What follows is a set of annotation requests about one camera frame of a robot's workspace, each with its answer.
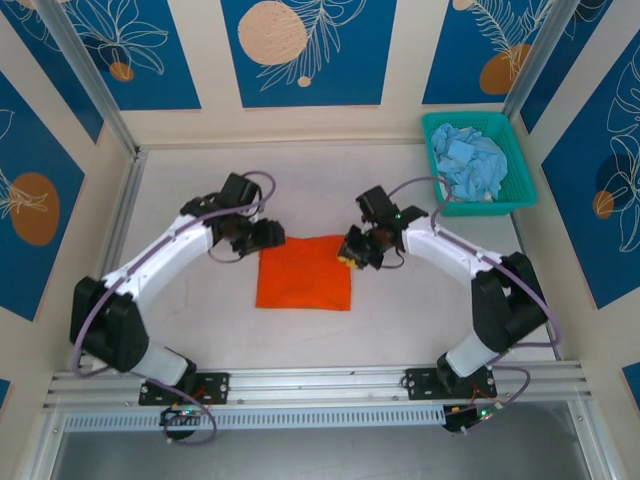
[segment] metal corner post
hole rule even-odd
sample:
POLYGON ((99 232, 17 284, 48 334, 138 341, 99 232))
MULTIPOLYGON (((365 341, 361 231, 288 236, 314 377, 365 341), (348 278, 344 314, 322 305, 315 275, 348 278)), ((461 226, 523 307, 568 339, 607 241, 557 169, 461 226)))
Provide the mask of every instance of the metal corner post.
POLYGON ((105 275, 120 266, 120 257, 124 249, 124 243, 127 239, 129 224, 133 216, 133 209, 138 197, 142 174, 147 162, 148 151, 141 148, 135 158, 135 161, 129 164, 126 181, 116 208, 116 216, 109 230, 110 236, 107 248, 103 256, 102 265, 100 266, 100 275, 105 275))
POLYGON ((137 155, 137 145, 131 131, 120 115, 120 109, 107 85, 96 69, 89 53, 84 48, 62 3, 56 0, 33 0, 44 25, 58 44, 89 98, 95 104, 110 126, 116 139, 133 160, 137 155))
POLYGON ((580 0, 555 0, 554 7, 540 28, 531 52, 504 101, 502 113, 509 120, 513 120, 531 93, 579 3, 580 0))

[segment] metal frame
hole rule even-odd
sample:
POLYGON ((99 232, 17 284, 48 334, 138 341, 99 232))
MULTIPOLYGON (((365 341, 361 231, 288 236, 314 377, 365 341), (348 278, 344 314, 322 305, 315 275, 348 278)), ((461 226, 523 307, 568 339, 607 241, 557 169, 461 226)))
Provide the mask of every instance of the metal frame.
MULTIPOLYGON (((103 271, 110 271, 120 260, 145 160, 146 151, 143 150, 132 165, 103 271)), ((517 222, 514 221, 514 225, 517 230, 517 222)), ((81 366, 90 368, 92 363, 92 359, 85 356, 81 366)), ((621 478, 617 473, 621 471, 619 460, 596 412, 580 363, 546 361, 513 365, 526 367, 532 375, 531 385, 519 401, 567 402, 592 478, 621 478)), ((337 420, 333 424, 320 426, 363 426, 363 422, 370 426, 385 425, 384 415, 375 420, 372 417, 384 412, 400 415, 398 420, 394 420, 396 425, 429 425, 434 424, 431 419, 409 420, 409 417, 405 417, 403 420, 402 414, 407 409, 438 412, 443 405, 460 403, 409 401, 407 391, 400 386, 406 368, 408 366, 227 370, 232 375, 228 403, 213 411, 226 419, 222 428, 252 428, 255 427, 252 422, 256 420, 241 423, 238 419, 278 418, 277 415, 285 417, 279 422, 274 420, 268 425, 269 428, 308 428, 309 421, 292 421, 293 415, 344 412, 360 420, 344 422, 344 417, 334 417, 337 420)), ((494 376, 498 393, 503 398, 515 393, 522 385, 522 376, 518 372, 496 370, 494 376)), ((77 380, 69 372, 56 373, 43 407, 38 444, 21 478, 49 479, 63 445, 62 433, 66 428, 78 429, 82 422, 86 422, 86 428, 92 431, 159 430, 159 425, 152 419, 161 409, 138 406, 140 387, 141 380, 130 375, 111 373, 77 380)))
POLYGON ((556 0, 555 5, 549 12, 540 33, 533 42, 533 47, 527 55, 524 65, 520 69, 518 76, 513 82, 513 86, 502 106, 502 113, 513 120, 520 113, 522 105, 531 93, 542 69, 549 60, 553 49, 562 37, 564 29, 571 20, 571 16, 576 11, 580 0, 556 0))

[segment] small yellow object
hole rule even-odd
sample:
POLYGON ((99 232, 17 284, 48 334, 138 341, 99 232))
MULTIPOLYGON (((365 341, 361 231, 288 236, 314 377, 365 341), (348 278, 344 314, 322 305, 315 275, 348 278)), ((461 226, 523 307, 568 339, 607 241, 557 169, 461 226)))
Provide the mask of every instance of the small yellow object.
POLYGON ((338 257, 338 260, 344 263, 349 268, 358 268, 358 265, 356 264, 356 261, 353 258, 338 257))

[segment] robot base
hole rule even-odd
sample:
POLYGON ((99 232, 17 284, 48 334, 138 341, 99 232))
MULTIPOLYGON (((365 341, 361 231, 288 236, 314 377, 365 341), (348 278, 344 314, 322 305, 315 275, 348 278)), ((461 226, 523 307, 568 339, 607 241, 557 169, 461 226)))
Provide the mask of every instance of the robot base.
POLYGON ((409 400, 470 400, 477 391, 489 398, 498 396, 493 374, 486 367, 463 379, 453 392, 448 391, 440 382, 435 367, 409 368, 405 371, 403 386, 409 392, 409 400))
MULTIPOLYGON (((203 405, 226 405, 229 393, 228 373, 196 373, 191 396, 203 405)), ((140 387, 138 404, 147 406, 171 406, 184 401, 178 395, 168 392, 152 383, 145 382, 140 387)))

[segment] orange circle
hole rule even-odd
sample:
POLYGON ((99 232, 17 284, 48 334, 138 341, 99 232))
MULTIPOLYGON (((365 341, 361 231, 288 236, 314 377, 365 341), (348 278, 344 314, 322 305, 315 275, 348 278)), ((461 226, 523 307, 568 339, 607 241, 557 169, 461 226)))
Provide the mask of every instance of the orange circle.
POLYGON ((238 23, 244 53, 261 65, 281 65, 295 59, 307 46, 307 29, 288 5, 258 2, 238 23))
POLYGON ((9 200, 14 203, 11 223, 20 238, 37 247, 53 240, 60 220, 60 199, 47 177, 23 173, 9 188, 9 200))
POLYGON ((480 74, 480 89, 488 95, 508 93, 530 49, 531 45, 516 45, 489 60, 480 74), (514 59, 515 73, 511 70, 510 56, 514 59))
POLYGON ((606 190, 601 190, 593 197, 593 212, 598 218, 609 218, 613 213, 613 195, 606 190))
POLYGON ((471 8, 473 2, 474 0, 453 0, 451 3, 456 10, 466 10, 467 8, 471 8))
POLYGON ((121 82, 130 82, 133 80, 133 70, 129 65, 122 62, 113 62, 109 65, 109 73, 121 82))

